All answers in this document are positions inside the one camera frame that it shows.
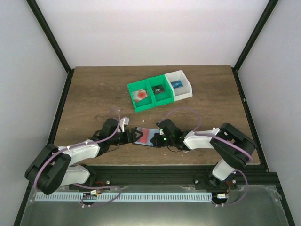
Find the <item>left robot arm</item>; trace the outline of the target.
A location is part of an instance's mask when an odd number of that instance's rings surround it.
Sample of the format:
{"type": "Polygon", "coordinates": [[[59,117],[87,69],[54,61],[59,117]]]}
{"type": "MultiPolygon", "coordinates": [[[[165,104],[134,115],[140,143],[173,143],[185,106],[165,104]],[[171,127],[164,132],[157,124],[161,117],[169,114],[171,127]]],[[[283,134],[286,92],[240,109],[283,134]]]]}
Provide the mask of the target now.
{"type": "Polygon", "coordinates": [[[25,178],[46,195],[70,184],[80,184],[85,190],[93,189],[96,178],[87,167],[77,163],[108,152],[111,145],[138,141],[143,132],[138,128],[126,129],[128,122],[127,117],[121,120],[109,118],[101,130],[84,142],[61,147],[47,144],[25,171],[25,178]]]}

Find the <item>black leather card holder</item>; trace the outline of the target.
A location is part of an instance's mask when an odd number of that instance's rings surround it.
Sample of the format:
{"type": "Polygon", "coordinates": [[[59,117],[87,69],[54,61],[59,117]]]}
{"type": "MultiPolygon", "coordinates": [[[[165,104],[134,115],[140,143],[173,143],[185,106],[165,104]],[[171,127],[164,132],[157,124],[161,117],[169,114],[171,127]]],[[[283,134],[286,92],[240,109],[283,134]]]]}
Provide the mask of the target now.
{"type": "Polygon", "coordinates": [[[159,130],[158,129],[151,129],[151,138],[153,138],[155,133],[159,133],[159,130]]]}

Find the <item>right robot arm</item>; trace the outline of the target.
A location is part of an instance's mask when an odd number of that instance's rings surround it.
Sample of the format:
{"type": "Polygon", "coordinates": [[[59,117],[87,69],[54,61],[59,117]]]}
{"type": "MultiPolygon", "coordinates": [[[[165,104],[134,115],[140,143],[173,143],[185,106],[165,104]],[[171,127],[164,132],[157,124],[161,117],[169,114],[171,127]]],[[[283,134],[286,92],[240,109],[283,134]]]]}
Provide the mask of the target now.
{"type": "Polygon", "coordinates": [[[229,123],[206,131],[181,131],[170,119],[157,123],[157,126],[159,132],[150,139],[154,147],[175,147],[179,151],[214,149],[220,155],[221,160],[207,176],[215,190],[226,184],[230,174],[244,169],[253,160],[255,142],[229,123]]]}

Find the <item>red striped credit card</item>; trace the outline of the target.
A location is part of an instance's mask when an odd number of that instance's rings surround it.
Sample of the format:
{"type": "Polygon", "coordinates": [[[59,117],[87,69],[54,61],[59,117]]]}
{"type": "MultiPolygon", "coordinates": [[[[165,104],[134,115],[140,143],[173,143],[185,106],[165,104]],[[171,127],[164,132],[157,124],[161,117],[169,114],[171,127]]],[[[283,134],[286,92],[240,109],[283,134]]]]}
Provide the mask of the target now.
{"type": "Polygon", "coordinates": [[[141,138],[141,144],[138,145],[147,145],[152,146],[151,143],[151,129],[143,128],[143,137],[141,138]]]}

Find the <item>white red April card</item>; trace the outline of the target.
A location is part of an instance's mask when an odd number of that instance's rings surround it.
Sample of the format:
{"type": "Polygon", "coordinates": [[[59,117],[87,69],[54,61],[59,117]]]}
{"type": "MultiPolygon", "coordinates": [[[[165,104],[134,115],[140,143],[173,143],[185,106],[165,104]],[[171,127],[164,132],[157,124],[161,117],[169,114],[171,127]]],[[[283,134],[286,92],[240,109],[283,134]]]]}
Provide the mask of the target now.
{"type": "Polygon", "coordinates": [[[145,89],[140,89],[132,92],[133,100],[137,103],[148,97],[148,92],[145,89]]]}

